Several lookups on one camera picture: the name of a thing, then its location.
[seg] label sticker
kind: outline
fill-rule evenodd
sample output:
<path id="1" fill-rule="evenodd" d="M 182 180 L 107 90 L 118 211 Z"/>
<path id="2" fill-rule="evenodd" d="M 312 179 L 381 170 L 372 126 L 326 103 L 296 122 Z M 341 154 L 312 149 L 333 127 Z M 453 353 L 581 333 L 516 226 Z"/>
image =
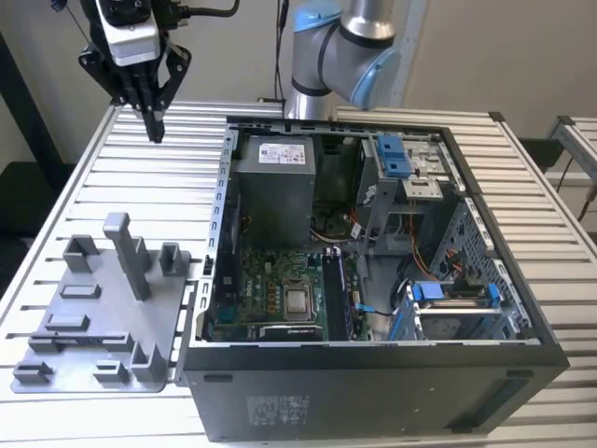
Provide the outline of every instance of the label sticker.
<path id="1" fill-rule="evenodd" d="M 358 239 L 358 237 L 361 235 L 361 230 L 363 230 L 361 225 L 358 222 L 355 222 L 353 229 L 351 230 L 351 236 L 355 238 L 355 240 Z"/>
<path id="2" fill-rule="evenodd" d="M 305 146 L 263 143 L 259 145 L 259 163 L 304 165 Z"/>
<path id="3" fill-rule="evenodd" d="M 297 426 L 307 423 L 308 395 L 267 395 L 246 398 L 249 425 Z"/>

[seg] gray plastic holder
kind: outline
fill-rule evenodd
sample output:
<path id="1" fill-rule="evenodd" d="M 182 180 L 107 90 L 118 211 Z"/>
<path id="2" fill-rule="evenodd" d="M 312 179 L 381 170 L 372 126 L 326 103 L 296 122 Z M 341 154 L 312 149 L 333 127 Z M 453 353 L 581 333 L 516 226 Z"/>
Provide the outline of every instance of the gray plastic holder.
<path id="1" fill-rule="evenodd" d="M 147 250 L 127 214 L 104 233 L 116 250 L 74 235 L 67 269 L 13 375 L 15 392 L 158 392 L 166 385 L 190 254 L 176 243 Z"/>

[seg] slotted metal work surface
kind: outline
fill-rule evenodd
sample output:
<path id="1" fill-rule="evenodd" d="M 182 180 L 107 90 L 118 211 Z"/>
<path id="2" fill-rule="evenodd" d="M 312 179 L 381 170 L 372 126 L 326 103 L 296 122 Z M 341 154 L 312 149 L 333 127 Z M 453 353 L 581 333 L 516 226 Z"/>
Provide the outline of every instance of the slotted metal work surface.
<path id="1" fill-rule="evenodd" d="M 159 248 L 165 240 L 177 241 L 191 253 L 184 298 L 187 303 L 194 288 L 190 281 L 201 275 L 201 253 L 208 234 L 226 115 L 278 114 L 277 105 L 174 105 L 165 117 L 167 133 L 162 145 L 153 146 L 146 141 L 142 122 L 130 109 L 110 109 L 106 113 L 0 301 L 0 441 L 44 447 L 79 447 L 83 443 L 86 447 L 104 447 L 108 443 L 197 447 L 208 443 L 185 388 L 169 384 L 161 393 L 148 395 L 16 395 L 9 387 L 12 368 L 22 359 L 27 335 L 39 325 L 62 276 L 62 251 L 67 239 L 73 233 L 89 233 L 97 238 L 98 246 L 109 247 L 102 235 L 107 212 L 128 212 L 131 233 L 143 235 L 148 248 Z M 596 249 L 509 128 L 493 122 L 487 114 L 399 109 L 366 113 L 342 108 L 340 120 L 451 128 L 572 367 L 487 438 L 293 441 L 271 445 L 595 446 Z M 179 332 L 185 317 L 183 309 Z M 178 359 L 180 343 L 180 337 L 176 337 L 171 365 Z"/>
<path id="2" fill-rule="evenodd" d="M 560 140 L 592 181 L 597 182 L 597 119 L 558 117 L 549 137 Z"/>

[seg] motherboard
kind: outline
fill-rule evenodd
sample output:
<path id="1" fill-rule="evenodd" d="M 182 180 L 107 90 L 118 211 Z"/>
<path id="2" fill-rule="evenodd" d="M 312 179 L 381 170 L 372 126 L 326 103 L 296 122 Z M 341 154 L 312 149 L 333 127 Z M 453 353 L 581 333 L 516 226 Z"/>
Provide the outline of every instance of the motherboard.
<path id="1" fill-rule="evenodd" d="M 366 340 L 366 319 L 354 308 L 355 301 L 361 300 L 354 256 L 340 259 L 337 277 L 344 284 L 345 294 L 333 298 L 326 296 L 326 278 L 328 283 L 331 280 L 326 274 L 325 260 L 321 253 L 244 252 L 240 293 L 217 304 L 215 341 L 267 340 L 268 333 L 279 338 L 278 331 L 290 328 L 303 331 L 299 340 L 327 341 L 330 325 L 336 324 L 330 322 L 327 309 L 329 305 L 337 305 L 328 300 L 346 305 L 348 336 L 352 340 Z"/>

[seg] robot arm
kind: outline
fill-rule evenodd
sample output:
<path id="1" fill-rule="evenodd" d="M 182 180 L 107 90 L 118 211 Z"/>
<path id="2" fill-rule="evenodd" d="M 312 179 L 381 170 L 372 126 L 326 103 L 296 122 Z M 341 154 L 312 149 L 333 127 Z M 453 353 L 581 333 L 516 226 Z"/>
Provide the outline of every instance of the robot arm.
<path id="1" fill-rule="evenodd" d="M 53 0 L 62 10 L 67 0 Z M 147 136 L 160 143 L 163 114 L 170 106 L 190 66 L 191 54 L 170 40 L 170 31 L 192 16 L 231 17 L 230 10 L 180 6 L 180 0 L 80 0 L 90 22 L 90 44 L 79 64 L 119 104 L 130 104 L 143 118 Z M 165 58 L 169 78 L 160 83 Z"/>
<path id="2" fill-rule="evenodd" d="M 389 95 L 399 64 L 392 0 L 301 5 L 295 13 L 290 119 L 333 119 L 333 94 L 361 109 Z"/>
<path id="3" fill-rule="evenodd" d="M 67 0 L 51 0 L 62 10 Z M 180 6 L 180 0 L 80 0 L 90 22 L 90 44 L 78 57 L 83 69 L 118 104 L 143 118 L 149 140 L 160 143 L 163 114 L 190 66 L 190 52 L 170 31 L 193 16 L 231 17 L 231 9 Z M 387 96 L 399 63 L 392 47 L 392 0 L 352 0 L 342 13 L 331 2 L 301 5 L 295 16 L 290 119 L 333 118 L 332 92 L 369 109 Z M 165 58 L 169 79 L 160 83 Z"/>

